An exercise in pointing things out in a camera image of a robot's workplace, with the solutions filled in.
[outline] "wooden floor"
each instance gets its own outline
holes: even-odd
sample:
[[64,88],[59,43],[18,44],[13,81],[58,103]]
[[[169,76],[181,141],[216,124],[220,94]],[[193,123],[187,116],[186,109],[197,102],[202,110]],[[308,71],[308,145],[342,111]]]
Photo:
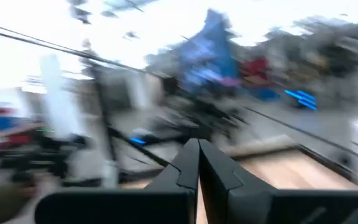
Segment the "wooden floor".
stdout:
[[[278,189],[358,189],[358,186],[301,152],[265,156],[241,162],[241,166]],[[123,184],[125,189],[145,187],[150,180]],[[201,190],[198,191],[197,224],[207,224]]]

